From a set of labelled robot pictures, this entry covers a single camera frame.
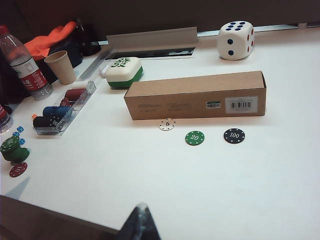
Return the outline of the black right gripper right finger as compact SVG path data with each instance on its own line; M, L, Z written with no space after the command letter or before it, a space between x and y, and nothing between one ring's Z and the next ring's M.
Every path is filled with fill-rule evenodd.
M140 219L141 219L141 240L160 240L158 229L154 222L153 216L147 204L140 205Z

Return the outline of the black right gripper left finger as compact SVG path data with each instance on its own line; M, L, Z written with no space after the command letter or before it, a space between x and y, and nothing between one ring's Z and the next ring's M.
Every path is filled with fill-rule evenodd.
M140 240L142 236L141 205L138 204L130 213L122 228L123 240Z

